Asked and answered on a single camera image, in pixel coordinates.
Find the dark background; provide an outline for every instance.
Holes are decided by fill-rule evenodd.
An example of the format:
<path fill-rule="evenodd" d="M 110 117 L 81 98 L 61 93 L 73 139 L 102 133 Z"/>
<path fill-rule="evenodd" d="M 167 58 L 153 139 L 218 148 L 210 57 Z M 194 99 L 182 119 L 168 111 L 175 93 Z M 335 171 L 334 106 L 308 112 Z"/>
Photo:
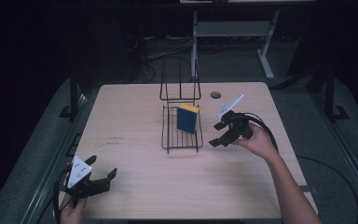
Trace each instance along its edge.
<path fill-rule="evenodd" d="M 304 34 L 291 75 L 324 63 L 358 102 L 358 1 L 338 2 L 315 7 L 306 21 L 304 11 L 283 10 L 274 38 Z M 183 17 L 188 12 L 141 11 L 137 22 L 127 14 L 59 8 L 51 1 L 0 1 L 0 189 L 49 100 L 71 74 L 83 91 L 103 82 L 131 82 L 143 49 L 139 43 L 128 52 L 133 43 L 126 35 L 191 34 L 191 13 L 190 20 Z"/>

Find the gray carpet floor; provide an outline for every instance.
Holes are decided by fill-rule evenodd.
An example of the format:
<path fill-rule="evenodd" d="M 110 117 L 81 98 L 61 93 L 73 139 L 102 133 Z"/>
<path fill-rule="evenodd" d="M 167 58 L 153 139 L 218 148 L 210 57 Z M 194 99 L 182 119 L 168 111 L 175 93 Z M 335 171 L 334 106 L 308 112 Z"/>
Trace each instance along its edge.
<path fill-rule="evenodd" d="M 275 78 L 264 77 L 255 50 L 261 41 L 251 43 L 230 42 L 224 50 L 200 54 L 201 82 L 261 81 L 269 86 L 283 82 L 292 60 L 295 42 L 273 43 L 268 52 Z M 148 55 L 172 48 L 170 41 L 150 40 Z M 189 60 L 189 53 L 174 57 Z M 133 83 L 145 80 L 159 83 L 162 62 L 167 72 L 177 75 L 179 61 L 182 74 L 190 77 L 188 63 L 178 58 L 165 58 L 149 62 L 152 70 L 144 70 Z M 309 78 L 303 78 L 282 91 L 271 91 L 283 125 L 295 153 L 310 159 L 299 158 L 301 169 L 311 188 L 324 223 L 356 223 L 358 219 L 358 182 L 346 161 L 342 145 L 336 139 L 338 129 L 358 160 L 358 105 L 347 87 L 337 81 L 335 104 L 342 105 L 350 119 L 331 123 L 323 113 L 324 91 L 310 94 L 305 86 Z M 74 122 L 59 118 L 62 108 L 70 104 L 69 82 L 62 84 L 46 108 L 27 146 L 22 152 L 7 183 L 0 193 L 0 223 L 36 223 L 42 208 L 51 197 L 51 187 L 60 170 L 72 159 L 65 156 L 76 151 L 75 141 L 83 132 L 99 87 L 85 93 L 79 103 L 80 112 Z M 54 223 L 52 207 L 42 216 L 41 223 Z M 280 220 L 229 220 L 229 221 L 153 221 L 153 220 L 85 220 L 84 223 L 281 223 Z"/>

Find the person's left hand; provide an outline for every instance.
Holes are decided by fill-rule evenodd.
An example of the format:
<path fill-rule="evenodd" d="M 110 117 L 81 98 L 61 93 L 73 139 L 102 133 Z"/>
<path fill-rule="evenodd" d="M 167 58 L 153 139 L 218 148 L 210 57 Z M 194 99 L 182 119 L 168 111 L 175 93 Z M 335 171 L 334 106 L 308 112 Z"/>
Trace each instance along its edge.
<path fill-rule="evenodd" d="M 65 194 L 61 203 L 61 224 L 81 224 L 83 220 L 83 209 L 86 207 L 87 199 L 79 199 L 76 207 L 69 194 Z"/>

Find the forearm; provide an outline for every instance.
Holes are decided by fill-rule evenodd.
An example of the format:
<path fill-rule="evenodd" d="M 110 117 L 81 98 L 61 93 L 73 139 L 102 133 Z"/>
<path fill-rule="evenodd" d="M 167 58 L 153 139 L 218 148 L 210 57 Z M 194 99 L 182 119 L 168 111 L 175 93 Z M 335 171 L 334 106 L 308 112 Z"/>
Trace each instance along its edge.
<path fill-rule="evenodd" d="M 283 222 L 322 223 L 281 156 L 268 160 L 267 164 L 274 180 Z"/>

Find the background desk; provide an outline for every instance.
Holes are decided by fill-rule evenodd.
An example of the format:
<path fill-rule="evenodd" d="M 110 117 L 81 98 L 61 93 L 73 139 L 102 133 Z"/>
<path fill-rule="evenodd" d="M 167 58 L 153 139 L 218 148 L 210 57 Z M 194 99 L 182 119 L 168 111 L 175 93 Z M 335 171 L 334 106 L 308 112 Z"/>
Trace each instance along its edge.
<path fill-rule="evenodd" d="M 170 90 L 177 85 L 169 85 Z M 189 92 L 192 84 L 183 86 Z M 219 106 L 244 93 L 237 112 L 257 114 L 275 135 L 281 155 L 298 185 L 306 185 L 280 116 L 263 83 L 201 83 L 203 147 L 161 147 L 162 107 L 159 85 L 101 87 L 76 155 L 97 155 L 91 179 L 117 167 L 111 190 L 89 198 L 86 218 L 210 219 L 280 218 L 275 188 L 266 163 L 241 147 L 216 147 L 213 128 Z M 212 91 L 222 97 L 213 99 Z M 307 197 L 313 204 L 310 194 Z"/>

